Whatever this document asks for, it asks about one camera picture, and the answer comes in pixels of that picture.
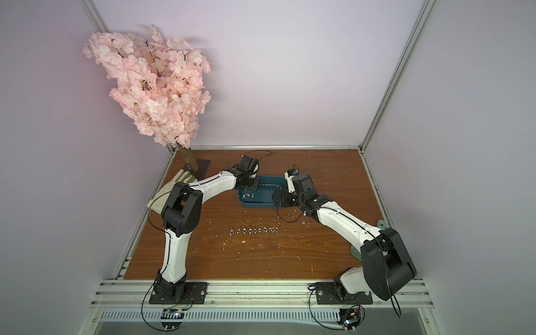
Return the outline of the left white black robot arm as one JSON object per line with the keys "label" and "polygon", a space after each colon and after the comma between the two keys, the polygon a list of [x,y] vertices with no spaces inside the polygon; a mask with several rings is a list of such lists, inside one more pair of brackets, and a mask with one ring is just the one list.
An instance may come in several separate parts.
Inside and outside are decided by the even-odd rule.
{"label": "left white black robot arm", "polygon": [[237,165],[213,177],[192,184],[177,182],[173,186],[161,210],[166,249],[154,284],[157,293],[174,301],[185,295],[188,244],[200,223],[203,204],[226,191],[255,187],[259,167],[259,159],[243,156]]}

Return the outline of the teal plastic storage box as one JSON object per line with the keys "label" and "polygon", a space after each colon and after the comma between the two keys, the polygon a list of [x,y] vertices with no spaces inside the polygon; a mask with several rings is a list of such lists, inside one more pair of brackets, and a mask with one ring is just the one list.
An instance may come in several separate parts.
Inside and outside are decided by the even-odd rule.
{"label": "teal plastic storage box", "polygon": [[[272,195],[279,190],[288,190],[286,179],[282,176],[261,175],[256,191],[239,188],[237,198],[243,207],[249,209],[276,209]],[[247,193],[254,193],[254,198],[247,198]]]}

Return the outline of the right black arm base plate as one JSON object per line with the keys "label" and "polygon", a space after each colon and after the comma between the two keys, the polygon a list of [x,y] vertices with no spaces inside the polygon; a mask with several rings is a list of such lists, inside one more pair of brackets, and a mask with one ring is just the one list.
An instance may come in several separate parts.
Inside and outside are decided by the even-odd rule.
{"label": "right black arm base plate", "polygon": [[347,293],[341,286],[334,282],[323,281],[309,285],[309,290],[315,297],[318,305],[371,305],[373,298],[370,292]]}

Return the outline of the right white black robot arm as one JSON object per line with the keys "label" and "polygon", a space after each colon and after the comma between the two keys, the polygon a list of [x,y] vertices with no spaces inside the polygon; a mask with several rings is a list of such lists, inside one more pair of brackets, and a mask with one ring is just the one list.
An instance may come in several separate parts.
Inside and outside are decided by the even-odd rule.
{"label": "right white black robot arm", "polygon": [[334,278],[334,291],[344,302],[372,292],[383,301],[396,301],[396,293],[417,276],[400,234],[358,219],[328,195],[319,194],[311,177],[285,173],[287,189],[273,195],[277,207],[297,207],[304,216],[331,228],[358,250],[362,266],[351,267]]}

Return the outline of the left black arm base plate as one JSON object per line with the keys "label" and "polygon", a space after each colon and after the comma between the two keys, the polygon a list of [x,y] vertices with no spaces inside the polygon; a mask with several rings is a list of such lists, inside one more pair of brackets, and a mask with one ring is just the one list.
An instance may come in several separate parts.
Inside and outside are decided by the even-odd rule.
{"label": "left black arm base plate", "polygon": [[207,282],[179,281],[169,283],[157,281],[154,285],[150,304],[204,304],[208,288]]}

